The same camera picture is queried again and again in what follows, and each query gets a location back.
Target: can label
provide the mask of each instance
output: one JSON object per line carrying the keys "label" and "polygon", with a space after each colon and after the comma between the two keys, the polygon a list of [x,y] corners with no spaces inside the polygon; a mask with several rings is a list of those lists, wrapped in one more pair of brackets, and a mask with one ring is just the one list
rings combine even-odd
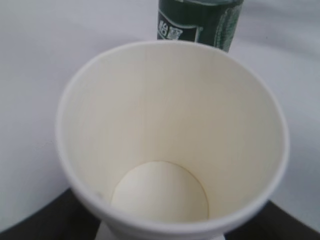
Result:
{"label": "can label", "polygon": [[227,52],[242,3],[243,0],[211,5],[201,1],[159,0],[157,38],[198,42]]}
{"label": "can label", "polygon": [[158,14],[158,36],[162,39],[197,42],[202,27],[181,25],[170,20],[161,10]]}

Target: black surface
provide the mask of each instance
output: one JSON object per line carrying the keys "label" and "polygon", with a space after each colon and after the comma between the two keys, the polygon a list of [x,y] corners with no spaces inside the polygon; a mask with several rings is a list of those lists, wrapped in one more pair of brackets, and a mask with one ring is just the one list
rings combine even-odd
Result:
{"label": "black surface", "polygon": [[[35,215],[0,233],[0,240],[94,240],[99,224],[67,190]],[[320,240],[320,234],[268,202],[251,221],[228,233],[226,240]]]}

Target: white paper cup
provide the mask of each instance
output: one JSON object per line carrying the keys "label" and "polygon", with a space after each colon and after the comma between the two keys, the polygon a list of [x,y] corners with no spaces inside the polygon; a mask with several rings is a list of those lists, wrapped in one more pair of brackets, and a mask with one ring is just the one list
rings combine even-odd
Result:
{"label": "white paper cup", "polygon": [[63,93],[56,138],[76,196],[126,240],[236,228],[268,200],[289,155],[285,118],[259,77],[183,41],[124,45],[87,63]]}

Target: cup bottom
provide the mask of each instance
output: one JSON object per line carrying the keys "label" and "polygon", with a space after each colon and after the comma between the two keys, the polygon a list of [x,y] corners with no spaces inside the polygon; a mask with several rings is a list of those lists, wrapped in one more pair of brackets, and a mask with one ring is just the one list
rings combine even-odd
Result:
{"label": "cup bottom", "polygon": [[[108,226],[101,222],[98,232],[95,236],[95,240],[117,240],[117,238],[111,233]],[[212,240],[226,240],[223,235],[216,236]]]}
{"label": "cup bottom", "polygon": [[185,168],[165,161],[139,165],[114,189],[111,205],[136,217],[166,223],[208,219],[208,200]]}

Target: white table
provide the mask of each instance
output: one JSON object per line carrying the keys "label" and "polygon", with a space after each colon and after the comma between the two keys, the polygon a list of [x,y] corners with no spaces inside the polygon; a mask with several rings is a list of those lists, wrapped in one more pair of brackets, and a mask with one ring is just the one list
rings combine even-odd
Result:
{"label": "white table", "polygon": [[[157,0],[0,1],[0,231],[67,187],[54,147],[59,96],[90,58],[156,38]],[[320,1],[245,0],[230,54],[278,97],[291,162],[272,200],[320,232]]]}

